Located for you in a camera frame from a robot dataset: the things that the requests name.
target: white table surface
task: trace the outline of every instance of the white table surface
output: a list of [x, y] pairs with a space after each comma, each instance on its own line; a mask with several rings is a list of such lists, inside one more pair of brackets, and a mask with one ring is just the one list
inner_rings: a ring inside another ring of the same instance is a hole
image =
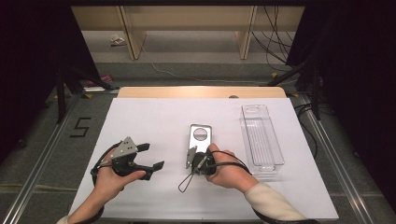
[[127, 220], [253, 221], [258, 220], [244, 196], [196, 175], [186, 192], [177, 186], [189, 174], [184, 168], [190, 125], [212, 126], [220, 149], [232, 150], [247, 161], [239, 119], [242, 105], [267, 105], [285, 164], [265, 181], [283, 194], [306, 217], [337, 219], [329, 193], [287, 98], [255, 99], [144, 99], [116, 98], [108, 111], [86, 173], [70, 213], [91, 192], [90, 170], [112, 145], [131, 136], [139, 145], [150, 143], [135, 162], [151, 166], [165, 161], [150, 181], [138, 180], [105, 207], [102, 217]]

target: white sleeve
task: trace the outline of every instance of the white sleeve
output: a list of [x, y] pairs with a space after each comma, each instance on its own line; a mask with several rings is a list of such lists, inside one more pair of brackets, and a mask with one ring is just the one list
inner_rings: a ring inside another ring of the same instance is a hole
[[68, 224], [67, 219], [69, 218], [69, 216], [65, 216], [61, 219], [59, 219], [59, 221], [56, 224]]
[[254, 210], [266, 217], [283, 221], [306, 219], [285, 197], [265, 183], [253, 186], [245, 193], [245, 198]]

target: human arm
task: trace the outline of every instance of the human arm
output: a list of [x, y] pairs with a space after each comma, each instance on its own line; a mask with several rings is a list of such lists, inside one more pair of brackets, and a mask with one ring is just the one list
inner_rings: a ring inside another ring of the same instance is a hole
[[[211, 144], [208, 148], [216, 163], [238, 162], [237, 159], [225, 153], [214, 153], [219, 151], [215, 144]], [[234, 156], [230, 150], [223, 152]], [[280, 193], [266, 183], [260, 183], [239, 166], [218, 166], [216, 172], [207, 176], [206, 179], [215, 185], [242, 192], [259, 218], [268, 223], [318, 223], [315, 220], [306, 219]]]
[[[107, 153], [105, 160], [111, 161]], [[99, 169], [95, 186], [87, 199], [69, 217], [63, 217], [57, 224], [79, 223], [94, 217], [107, 202], [115, 198], [120, 191], [129, 183], [143, 177], [145, 171], [135, 171], [127, 176], [119, 176], [114, 173], [111, 166], [104, 166]]]

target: person's right hand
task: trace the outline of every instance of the person's right hand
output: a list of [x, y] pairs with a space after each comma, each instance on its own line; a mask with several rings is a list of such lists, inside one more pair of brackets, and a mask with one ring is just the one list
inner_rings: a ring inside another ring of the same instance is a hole
[[[227, 161], [239, 162], [236, 158], [227, 154], [214, 152], [219, 151], [216, 144], [212, 143], [208, 148], [212, 152], [216, 163]], [[224, 152], [234, 156], [233, 152], [230, 150], [224, 150]], [[255, 177], [250, 175], [243, 168], [235, 165], [218, 166], [216, 172], [213, 175], [207, 175], [206, 179], [215, 185], [222, 186], [226, 189], [238, 189], [242, 193], [245, 193], [248, 189], [259, 183]]]

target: clear plastic container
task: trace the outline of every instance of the clear plastic container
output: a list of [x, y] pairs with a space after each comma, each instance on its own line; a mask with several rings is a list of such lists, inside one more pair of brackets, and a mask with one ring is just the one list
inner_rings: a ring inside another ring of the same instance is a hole
[[256, 177], [274, 175], [285, 164], [266, 105], [242, 105], [241, 128], [247, 166]]

